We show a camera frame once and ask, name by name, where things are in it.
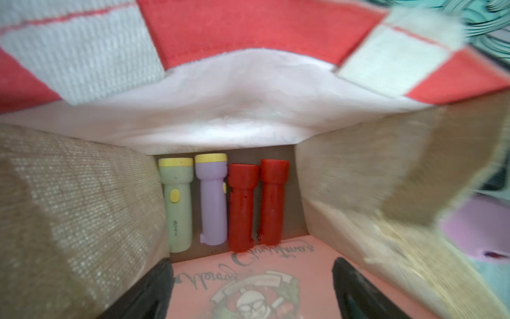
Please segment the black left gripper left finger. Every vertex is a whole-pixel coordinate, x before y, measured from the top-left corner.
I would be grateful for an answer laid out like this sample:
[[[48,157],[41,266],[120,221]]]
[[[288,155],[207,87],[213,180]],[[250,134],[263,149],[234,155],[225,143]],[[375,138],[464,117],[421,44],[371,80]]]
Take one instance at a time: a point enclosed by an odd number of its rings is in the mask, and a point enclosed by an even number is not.
[[[165,319],[175,284],[170,258],[160,260],[99,319]]]

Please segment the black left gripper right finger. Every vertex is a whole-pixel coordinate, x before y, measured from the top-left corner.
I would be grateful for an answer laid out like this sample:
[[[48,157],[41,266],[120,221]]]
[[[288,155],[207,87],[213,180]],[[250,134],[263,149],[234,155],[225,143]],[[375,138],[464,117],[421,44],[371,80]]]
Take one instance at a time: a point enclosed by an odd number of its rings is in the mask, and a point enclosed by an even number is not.
[[[409,319],[396,304],[346,259],[334,262],[333,287],[341,317],[346,319]]]

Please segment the pale green flashlight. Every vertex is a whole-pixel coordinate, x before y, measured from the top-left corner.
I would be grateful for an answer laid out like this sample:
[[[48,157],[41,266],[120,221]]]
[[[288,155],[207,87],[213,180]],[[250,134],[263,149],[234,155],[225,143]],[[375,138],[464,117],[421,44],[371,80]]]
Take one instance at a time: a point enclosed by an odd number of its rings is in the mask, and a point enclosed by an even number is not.
[[[193,242],[191,182],[194,179],[192,158],[158,160],[165,200],[169,252],[182,253]]]

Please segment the purple flashlight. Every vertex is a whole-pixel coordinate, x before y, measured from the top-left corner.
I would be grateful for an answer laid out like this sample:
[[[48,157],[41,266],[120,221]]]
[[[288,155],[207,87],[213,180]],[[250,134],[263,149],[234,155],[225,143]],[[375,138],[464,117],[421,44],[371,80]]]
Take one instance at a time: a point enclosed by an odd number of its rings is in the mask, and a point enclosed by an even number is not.
[[[195,156],[195,173],[200,181],[201,224],[200,240],[209,246],[227,241],[227,155],[224,153]]]

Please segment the red flashlight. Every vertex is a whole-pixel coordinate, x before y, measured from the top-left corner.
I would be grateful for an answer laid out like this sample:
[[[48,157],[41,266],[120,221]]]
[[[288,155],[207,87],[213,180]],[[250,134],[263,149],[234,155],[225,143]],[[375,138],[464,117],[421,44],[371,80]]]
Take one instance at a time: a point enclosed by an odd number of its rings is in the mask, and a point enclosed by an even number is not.
[[[261,160],[262,202],[260,244],[279,245],[284,227],[284,204],[290,163],[282,159]]]
[[[231,189],[228,248],[234,253],[243,253],[253,247],[254,189],[258,180],[257,165],[232,163],[228,167],[228,185]]]

